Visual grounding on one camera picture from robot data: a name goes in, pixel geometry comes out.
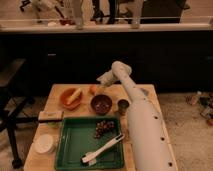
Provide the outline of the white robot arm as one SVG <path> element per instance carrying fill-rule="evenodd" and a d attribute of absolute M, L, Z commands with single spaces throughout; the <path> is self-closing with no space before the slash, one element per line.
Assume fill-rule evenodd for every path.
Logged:
<path fill-rule="evenodd" d="M 127 122 L 136 170 L 178 171 L 162 115 L 132 80 L 131 72 L 130 66 L 115 61 L 97 80 L 104 86 L 120 81 L 131 101 Z"/>

